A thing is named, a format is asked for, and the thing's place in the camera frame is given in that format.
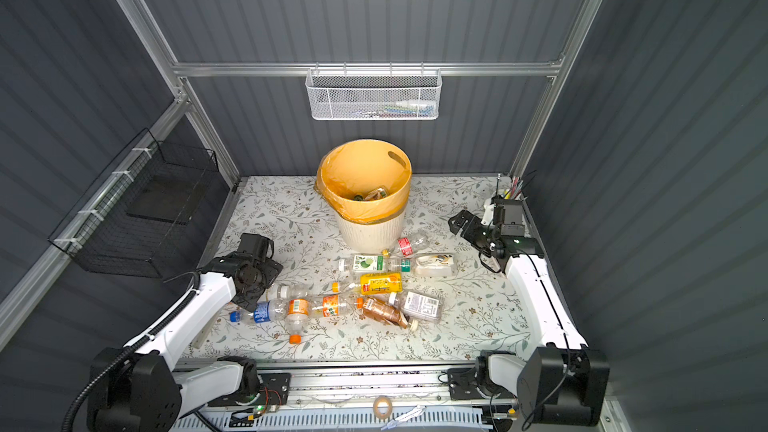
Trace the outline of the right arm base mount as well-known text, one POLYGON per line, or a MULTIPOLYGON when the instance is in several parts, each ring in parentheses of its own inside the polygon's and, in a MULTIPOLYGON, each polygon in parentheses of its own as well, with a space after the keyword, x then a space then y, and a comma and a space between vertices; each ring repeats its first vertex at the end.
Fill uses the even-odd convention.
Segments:
POLYGON ((450 368, 446 373, 450 398, 454 401, 467 400, 513 400, 510 391, 492 383, 475 367, 450 368))

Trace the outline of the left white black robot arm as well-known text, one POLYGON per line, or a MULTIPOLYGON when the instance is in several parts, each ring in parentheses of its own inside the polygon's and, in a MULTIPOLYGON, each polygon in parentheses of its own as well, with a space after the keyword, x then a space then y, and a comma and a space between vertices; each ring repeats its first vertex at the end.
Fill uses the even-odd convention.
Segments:
POLYGON ((94 358, 89 382, 65 412, 62 430, 73 430, 80 410, 91 431, 168 431, 187 415, 214 430, 200 413, 209 402, 226 396, 242 397, 247 406, 257 402, 263 386, 252 359, 229 355, 188 372, 175 368, 225 304, 256 310, 283 269, 273 254, 271 239, 245 233, 235 251, 192 271, 182 297, 152 325, 94 358))

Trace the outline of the blue label clear bottle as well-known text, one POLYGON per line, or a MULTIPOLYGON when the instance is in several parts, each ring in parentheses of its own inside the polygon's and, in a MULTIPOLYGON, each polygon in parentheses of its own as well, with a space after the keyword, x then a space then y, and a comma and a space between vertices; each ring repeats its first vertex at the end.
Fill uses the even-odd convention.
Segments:
POLYGON ((285 318, 287 314, 287 302, 283 300, 271 300, 259 302, 253 312, 246 313, 244 309, 238 309, 229 313, 232 323, 239 323, 249 315, 256 324, 277 322, 285 318))

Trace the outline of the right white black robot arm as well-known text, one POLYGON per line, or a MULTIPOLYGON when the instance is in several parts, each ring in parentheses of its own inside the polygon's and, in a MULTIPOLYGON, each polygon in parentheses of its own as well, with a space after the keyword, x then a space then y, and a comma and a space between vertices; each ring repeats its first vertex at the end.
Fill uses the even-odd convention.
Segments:
POLYGON ((521 202, 499 195, 484 213, 463 210, 448 221, 452 234, 477 250, 481 262, 493 259, 495 272, 513 286, 530 329, 531 350, 483 351, 473 368, 447 373, 454 400, 485 398, 491 407, 514 401, 523 428, 534 424, 594 427, 600 421, 610 365, 578 332, 549 274, 540 242, 525 234, 521 202))

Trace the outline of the white label milk-tea bottle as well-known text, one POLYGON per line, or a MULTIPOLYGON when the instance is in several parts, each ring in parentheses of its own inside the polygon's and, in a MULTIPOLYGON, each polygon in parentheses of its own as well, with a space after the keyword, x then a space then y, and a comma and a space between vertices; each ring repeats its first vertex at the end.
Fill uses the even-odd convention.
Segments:
POLYGON ((423 253, 400 260, 400 271, 421 277, 447 278, 457 273, 453 253, 423 253))

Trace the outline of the brown label tea bottle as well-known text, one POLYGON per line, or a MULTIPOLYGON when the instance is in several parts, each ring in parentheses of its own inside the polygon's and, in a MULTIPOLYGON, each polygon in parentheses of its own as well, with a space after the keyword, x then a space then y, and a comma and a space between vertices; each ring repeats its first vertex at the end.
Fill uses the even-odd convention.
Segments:
POLYGON ((386 198, 389 195, 385 187, 378 187, 364 196, 364 201, 375 201, 386 198))

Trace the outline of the red label clear bottle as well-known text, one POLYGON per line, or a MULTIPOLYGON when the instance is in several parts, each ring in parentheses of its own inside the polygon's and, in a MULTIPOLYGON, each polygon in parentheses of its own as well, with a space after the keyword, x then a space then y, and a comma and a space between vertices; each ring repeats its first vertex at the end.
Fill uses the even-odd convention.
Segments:
POLYGON ((396 240, 395 251, 402 257, 410 257, 425 250, 429 244, 429 238, 423 233, 408 234, 396 240))

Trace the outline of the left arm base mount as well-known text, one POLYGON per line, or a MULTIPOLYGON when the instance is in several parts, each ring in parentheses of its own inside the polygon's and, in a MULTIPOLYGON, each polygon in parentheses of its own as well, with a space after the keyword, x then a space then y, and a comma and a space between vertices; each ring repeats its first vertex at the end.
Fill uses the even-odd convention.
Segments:
POLYGON ((234 393, 210 401, 208 406, 277 410, 287 403, 291 379, 290 373, 260 374, 255 386, 242 385, 234 393))

